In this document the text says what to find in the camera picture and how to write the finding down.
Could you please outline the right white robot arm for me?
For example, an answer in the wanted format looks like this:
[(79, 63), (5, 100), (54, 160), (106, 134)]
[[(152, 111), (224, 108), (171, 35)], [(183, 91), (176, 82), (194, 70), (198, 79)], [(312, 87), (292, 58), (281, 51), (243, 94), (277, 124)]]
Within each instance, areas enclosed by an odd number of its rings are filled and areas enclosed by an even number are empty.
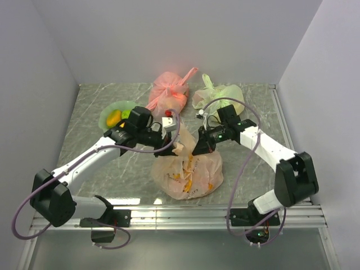
[(274, 188), (250, 202), (247, 217), (252, 224), (261, 224), (268, 213), (291, 207), (319, 191), (313, 160), (306, 152), (297, 153), (266, 135), (252, 120), (241, 120), (233, 105), (218, 110), (220, 124), (198, 129), (194, 156), (215, 151), (224, 141), (235, 141), (253, 150), (275, 172)]

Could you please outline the orange plastic bag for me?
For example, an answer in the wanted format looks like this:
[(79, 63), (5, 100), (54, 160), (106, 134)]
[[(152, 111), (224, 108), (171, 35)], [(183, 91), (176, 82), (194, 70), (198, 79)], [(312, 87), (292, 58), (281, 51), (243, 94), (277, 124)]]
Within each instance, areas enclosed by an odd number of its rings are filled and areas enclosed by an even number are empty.
[(151, 176), (158, 187), (176, 200), (190, 200), (214, 192), (224, 180), (220, 153), (192, 155), (194, 136), (181, 124), (174, 156), (159, 156)]

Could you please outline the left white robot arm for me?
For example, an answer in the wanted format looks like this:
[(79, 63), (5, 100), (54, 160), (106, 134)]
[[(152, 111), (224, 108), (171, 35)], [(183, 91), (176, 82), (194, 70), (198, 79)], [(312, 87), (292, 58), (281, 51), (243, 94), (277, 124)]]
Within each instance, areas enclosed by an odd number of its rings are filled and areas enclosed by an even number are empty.
[(126, 119), (116, 123), (88, 150), (66, 165), (48, 172), (42, 169), (35, 175), (34, 196), (30, 205), (50, 225), (60, 227), (72, 218), (87, 219), (100, 226), (115, 225), (113, 205), (104, 197), (79, 197), (75, 193), (97, 170), (128, 151), (138, 152), (138, 144), (148, 146), (155, 156), (174, 155), (175, 136), (180, 119), (171, 109), (163, 117), (158, 130), (152, 128), (150, 110), (136, 106)]

